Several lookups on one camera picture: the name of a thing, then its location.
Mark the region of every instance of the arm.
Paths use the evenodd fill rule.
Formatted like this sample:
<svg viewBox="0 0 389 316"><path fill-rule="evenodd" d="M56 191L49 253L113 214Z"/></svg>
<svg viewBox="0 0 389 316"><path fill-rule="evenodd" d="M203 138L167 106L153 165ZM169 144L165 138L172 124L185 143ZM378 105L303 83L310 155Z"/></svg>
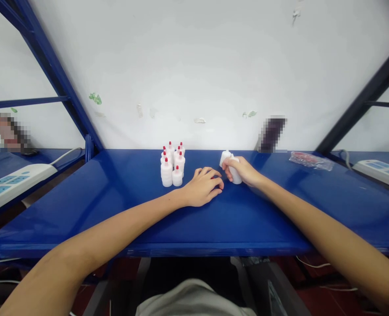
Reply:
<svg viewBox="0 0 389 316"><path fill-rule="evenodd" d="M0 315L68 315L84 278L137 236L185 206L202 206L222 192L221 174L195 171L183 188L119 213L48 252L0 308Z"/></svg>
<svg viewBox="0 0 389 316"><path fill-rule="evenodd" d="M230 165L246 184L266 194L345 278L389 314L389 259L340 222L262 176L243 157L237 158L240 162L223 163L229 180Z"/></svg>

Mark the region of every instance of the white power strip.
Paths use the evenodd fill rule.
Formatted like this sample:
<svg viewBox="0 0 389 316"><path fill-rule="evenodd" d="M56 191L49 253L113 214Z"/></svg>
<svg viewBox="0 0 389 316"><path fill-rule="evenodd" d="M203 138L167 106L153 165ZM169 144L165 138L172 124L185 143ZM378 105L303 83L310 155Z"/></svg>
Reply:
<svg viewBox="0 0 389 316"><path fill-rule="evenodd" d="M379 160L362 160L354 164L353 169L372 178L389 184L389 164Z"/></svg>
<svg viewBox="0 0 389 316"><path fill-rule="evenodd" d="M0 179L0 206L57 172L47 164L28 165Z"/></svg>

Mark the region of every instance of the plastic bag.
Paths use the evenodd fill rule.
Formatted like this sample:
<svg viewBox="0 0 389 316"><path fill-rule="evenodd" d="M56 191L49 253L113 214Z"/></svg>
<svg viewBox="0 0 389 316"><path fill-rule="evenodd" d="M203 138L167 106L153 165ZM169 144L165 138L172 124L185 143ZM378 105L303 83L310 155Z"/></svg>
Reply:
<svg viewBox="0 0 389 316"><path fill-rule="evenodd" d="M331 171L334 162L327 158L318 157L312 154L306 154L299 151L292 151L290 161L301 164L306 167Z"/></svg>

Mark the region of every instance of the floor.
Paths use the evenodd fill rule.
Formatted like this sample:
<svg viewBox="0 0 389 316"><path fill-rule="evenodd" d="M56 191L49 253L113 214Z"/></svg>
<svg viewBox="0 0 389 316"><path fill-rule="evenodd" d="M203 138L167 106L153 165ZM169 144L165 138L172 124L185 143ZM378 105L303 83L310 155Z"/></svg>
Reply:
<svg viewBox="0 0 389 316"><path fill-rule="evenodd" d="M325 259L319 255L300 256L300 258L309 264L320 265L325 263ZM295 257L271 257L271 261L278 263L287 278L291 282L298 282L304 279L300 268L296 264ZM107 270L110 278L115 280L134 280L136 278L137 269L140 260L138 258L118 258L110 265L104 265L94 271L94 275L102 277ZM320 269L307 267L312 277L321 276L332 273L335 270L331 266L326 266ZM5 267L0 266L0 273ZM348 288L348 284L344 284L338 288ZM72 311L76 316L83 315L83 312L88 304L95 286L82 286L76 296ZM297 291L300 298L304 301L310 313L313 316L367 316L362 311L360 306L360 293L358 292L341 292L331 291L325 288L315 287L307 290ZM105 311L105 316L108 316L108 309Z"/></svg>

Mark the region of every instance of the blue tabletop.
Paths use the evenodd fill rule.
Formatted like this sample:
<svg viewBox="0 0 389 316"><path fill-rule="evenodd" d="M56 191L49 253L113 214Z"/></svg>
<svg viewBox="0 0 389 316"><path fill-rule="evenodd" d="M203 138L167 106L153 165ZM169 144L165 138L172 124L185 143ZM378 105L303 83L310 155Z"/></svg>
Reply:
<svg viewBox="0 0 389 316"><path fill-rule="evenodd" d="M66 239L127 208L159 197L160 152L104 150L0 230L0 258L38 258ZM232 151L285 189L344 223L389 254L389 191L335 165L315 170L290 153ZM219 169L220 151L186 151L184 181ZM311 244L272 203L245 184L225 188L200 208L169 215L122 251L125 256L299 255Z"/></svg>
<svg viewBox="0 0 389 316"><path fill-rule="evenodd" d="M0 152L0 179L4 176L7 176L20 168L23 168L31 164L50 164L61 155L68 152L70 149L38 149L39 153L35 156L28 157L21 155L20 153L10 153L10 152ZM0 207L0 216L9 209L11 206L15 205L19 201L23 200L25 197L30 195L32 192L36 191L38 188L48 183L50 180L58 176L59 173L65 171L66 169L73 166L85 155L84 150L75 150L70 154L66 155L59 162L57 162L54 167L57 169L57 172L50 176L49 178L39 182L34 185L32 188L23 192L21 195L17 196L13 200L9 201L5 205Z"/></svg>

